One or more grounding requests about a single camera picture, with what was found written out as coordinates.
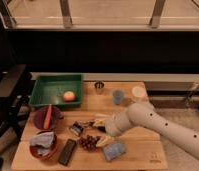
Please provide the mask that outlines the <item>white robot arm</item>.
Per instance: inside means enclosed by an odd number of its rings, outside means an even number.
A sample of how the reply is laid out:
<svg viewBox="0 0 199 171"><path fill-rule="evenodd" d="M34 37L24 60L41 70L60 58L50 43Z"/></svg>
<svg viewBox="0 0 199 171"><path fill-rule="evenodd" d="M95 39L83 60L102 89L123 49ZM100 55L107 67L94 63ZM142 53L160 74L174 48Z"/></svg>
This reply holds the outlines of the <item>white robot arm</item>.
<svg viewBox="0 0 199 171"><path fill-rule="evenodd" d="M136 126L155 131L199 160L199 132L165 119L147 102L133 103L121 113L107 117L104 123L111 137L121 136Z"/></svg>

